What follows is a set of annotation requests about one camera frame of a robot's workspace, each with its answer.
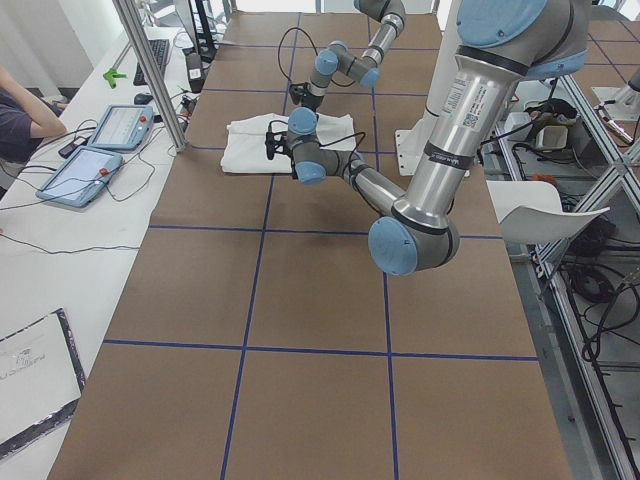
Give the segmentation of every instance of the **dark shirt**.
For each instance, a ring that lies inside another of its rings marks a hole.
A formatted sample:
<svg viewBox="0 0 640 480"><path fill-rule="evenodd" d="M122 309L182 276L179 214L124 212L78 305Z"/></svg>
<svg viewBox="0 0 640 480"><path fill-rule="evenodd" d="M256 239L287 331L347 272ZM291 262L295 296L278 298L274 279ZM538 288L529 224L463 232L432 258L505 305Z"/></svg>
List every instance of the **dark shirt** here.
<svg viewBox="0 0 640 480"><path fill-rule="evenodd" d="M0 88L0 158L26 163L41 138L31 138L31 117L11 95Z"/></svg>

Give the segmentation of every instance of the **computer mouse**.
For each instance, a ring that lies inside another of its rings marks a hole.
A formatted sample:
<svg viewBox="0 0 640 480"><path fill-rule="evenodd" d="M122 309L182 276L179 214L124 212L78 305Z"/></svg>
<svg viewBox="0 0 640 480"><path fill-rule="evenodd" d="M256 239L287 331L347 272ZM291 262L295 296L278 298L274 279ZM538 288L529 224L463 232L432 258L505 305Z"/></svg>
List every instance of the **computer mouse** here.
<svg viewBox="0 0 640 480"><path fill-rule="evenodd" d="M133 97L134 105L146 105L151 100L153 100L153 95L150 93L139 93Z"/></svg>

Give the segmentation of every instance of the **robotic arm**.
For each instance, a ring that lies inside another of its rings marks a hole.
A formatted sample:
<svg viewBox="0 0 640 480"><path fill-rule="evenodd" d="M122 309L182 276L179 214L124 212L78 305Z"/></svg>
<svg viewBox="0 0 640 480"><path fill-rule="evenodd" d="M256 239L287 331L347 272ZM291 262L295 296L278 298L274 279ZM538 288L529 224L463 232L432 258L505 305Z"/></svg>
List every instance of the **robotic arm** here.
<svg viewBox="0 0 640 480"><path fill-rule="evenodd" d="M315 134L315 109L333 74L340 71L373 87L384 54L404 28L400 0L355 0L356 8L382 22L381 28L361 59L333 42L318 55L305 87L292 89L292 96L299 94L294 101L303 106L291 114L282 143L294 177L314 184L327 175L341 176L383 215L369 231L371 255L383 271L409 275L444 265L459 245L447 210L476 150L520 80L557 77L582 67L590 5L589 0L462 1L458 73L405 192L357 152L322 150Z"/></svg>
<svg viewBox="0 0 640 480"><path fill-rule="evenodd" d="M329 47L316 57L309 81L291 85L289 88L295 105L302 104L315 112L320 107L336 72L343 73L366 88L373 88L380 78L378 67L393 41L404 30L404 5L402 0L354 0L354 5L381 24L369 42L369 47L362 57L358 58L349 52L349 48L343 42L331 42Z"/></svg>

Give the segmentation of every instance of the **keyboard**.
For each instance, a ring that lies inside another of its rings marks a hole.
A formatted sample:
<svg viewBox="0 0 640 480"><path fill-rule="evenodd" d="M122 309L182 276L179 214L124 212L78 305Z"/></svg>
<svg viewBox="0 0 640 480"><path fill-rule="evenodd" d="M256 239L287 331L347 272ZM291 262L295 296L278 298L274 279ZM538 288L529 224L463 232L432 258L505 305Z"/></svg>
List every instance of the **keyboard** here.
<svg viewBox="0 0 640 480"><path fill-rule="evenodd" d="M156 63L158 64L158 68L160 69L160 75L164 77L164 72L167 69L167 63L169 63L169 45L170 42L167 39L161 40L149 40L149 44L151 46L151 51L153 52L153 58L156 59ZM133 77L134 85L146 85L147 81L144 78L144 73L142 73L142 68L138 63L138 68L136 69L136 76Z"/></svg>

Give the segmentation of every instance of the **person's arm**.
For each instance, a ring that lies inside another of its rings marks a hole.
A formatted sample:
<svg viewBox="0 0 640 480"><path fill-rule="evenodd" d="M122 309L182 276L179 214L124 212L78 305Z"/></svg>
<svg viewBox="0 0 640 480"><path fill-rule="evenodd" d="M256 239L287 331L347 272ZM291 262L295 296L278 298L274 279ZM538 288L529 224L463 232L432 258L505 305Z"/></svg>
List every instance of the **person's arm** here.
<svg viewBox="0 0 640 480"><path fill-rule="evenodd" d="M67 128L49 107L16 82L2 65L0 87L5 89L31 117L31 138L55 137L67 132Z"/></svg>

